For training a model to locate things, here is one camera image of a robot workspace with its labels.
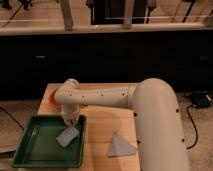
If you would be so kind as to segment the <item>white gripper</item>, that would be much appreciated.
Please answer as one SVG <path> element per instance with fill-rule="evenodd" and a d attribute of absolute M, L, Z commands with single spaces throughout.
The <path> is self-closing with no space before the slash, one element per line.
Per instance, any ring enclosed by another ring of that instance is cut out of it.
<path fill-rule="evenodd" d="M 61 116 L 67 126 L 76 125 L 79 120 L 80 110 L 78 108 L 63 108 Z"/>

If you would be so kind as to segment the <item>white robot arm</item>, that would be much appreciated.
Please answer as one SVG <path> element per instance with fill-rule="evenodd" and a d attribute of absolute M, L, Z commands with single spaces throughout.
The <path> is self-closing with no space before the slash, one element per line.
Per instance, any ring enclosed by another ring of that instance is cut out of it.
<path fill-rule="evenodd" d="M 82 89 L 66 80 L 55 93 L 66 123 L 79 118 L 82 105 L 130 109 L 134 114 L 142 171 L 190 171 L 179 103 L 173 88 L 159 78 L 132 86 Z"/>

